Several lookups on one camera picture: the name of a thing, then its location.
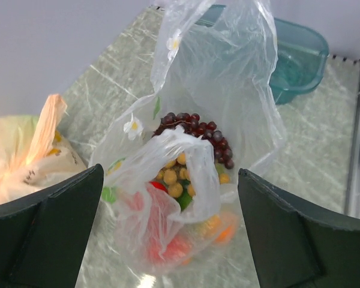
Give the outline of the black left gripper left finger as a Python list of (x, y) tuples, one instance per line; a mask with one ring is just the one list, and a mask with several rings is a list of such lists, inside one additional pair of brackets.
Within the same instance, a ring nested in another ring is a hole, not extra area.
[(74, 287), (100, 201), (104, 170), (0, 205), (0, 287)]

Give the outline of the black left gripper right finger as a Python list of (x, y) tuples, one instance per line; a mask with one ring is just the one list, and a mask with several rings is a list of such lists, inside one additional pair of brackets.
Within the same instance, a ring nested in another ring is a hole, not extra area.
[(360, 219), (238, 172), (238, 194), (261, 287), (360, 287)]

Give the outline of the orange green fake mango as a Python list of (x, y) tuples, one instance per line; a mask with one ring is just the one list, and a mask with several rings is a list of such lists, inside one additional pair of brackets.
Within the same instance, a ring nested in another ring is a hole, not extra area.
[(215, 214), (197, 225), (198, 234), (214, 244), (225, 245), (234, 237), (238, 225), (238, 216), (229, 211)]

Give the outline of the red fake pepper bunch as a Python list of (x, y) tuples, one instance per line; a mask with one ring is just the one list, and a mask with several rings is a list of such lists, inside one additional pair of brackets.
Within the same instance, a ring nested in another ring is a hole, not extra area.
[(184, 224), (170, 218), (179, 216), (182, 207), (164, 184), (148, 182), (143, 191), (123, 199), (123, 209), (118, 228), (138, 262), (157, 269), (187, 260), (191, 243), (179, 232)]

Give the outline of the fake longan bunch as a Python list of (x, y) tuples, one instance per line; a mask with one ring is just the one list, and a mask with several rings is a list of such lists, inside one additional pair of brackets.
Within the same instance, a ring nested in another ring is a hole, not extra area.
[[(230, 176), (225, 170), (232, 170), (234, 162), (231, 158), (219, 158), (215, 164), (220, 184), (231, 182)], [(185, 153), (181, 153), (175, 160), (168, 162), (150, 182), (154, 188), (164, 191), (171, 198), (180, 202), (182, 198), (193, 199), (196, 191), (191, 182), (190, 172), (188, 171), (187, 158)]]

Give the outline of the clear lemon-print plastic bag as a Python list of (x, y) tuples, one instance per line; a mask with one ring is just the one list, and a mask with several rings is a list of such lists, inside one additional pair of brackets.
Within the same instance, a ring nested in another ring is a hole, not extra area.
[[(154, 275), (188, 262), (212, 240), (197, 225), (223, 211), (234, 213), (237, 171), (263, 173), (285, 141), (285, 127), (275, 106), (269, 81), (277, 62), (274, 18), (269, 1), (229, 1), (211, 26), (199, 24), (212, 1), (171, 1), (166, 7), (151, 70), (153, 93), (138, 99), (109, 127), (90, 162), (105, 171), (103, 190), (113, 196), (116, 249), (127, 265)], [(214, 121), (233, 151), (231, 182), (220, 184), (214, 147), (186, 134), (182, 126), (152, 136), (169, 112), (197, 113)], [(193, 199), (182, 198), (182, 212), (170, 218), (191, 243), (185, 262), (150, 268), (127, 251), (119, 229), (123, 199), (143, 191), (157, 173), (181, 153), (187, 158)]]

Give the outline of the dark red fake grapes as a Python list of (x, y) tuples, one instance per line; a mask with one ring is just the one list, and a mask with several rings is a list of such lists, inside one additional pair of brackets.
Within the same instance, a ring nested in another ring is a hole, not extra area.
[(200, 115), (197, 113), (178, 113), (169, 112), (161, 118), (158, 128), (153, 132), (153, 137), (161, 135), (164, 130), (174, 130), (177, 126), (182, 126), (186, 134), (202, 140), (208, 140), (214, 147), (214, 159), (219, 164), (223, 164), (226, 169), (234, 168), (233, 151), (228, 140), (217, 128), (214, 121), (208, 123), (200, 121)]

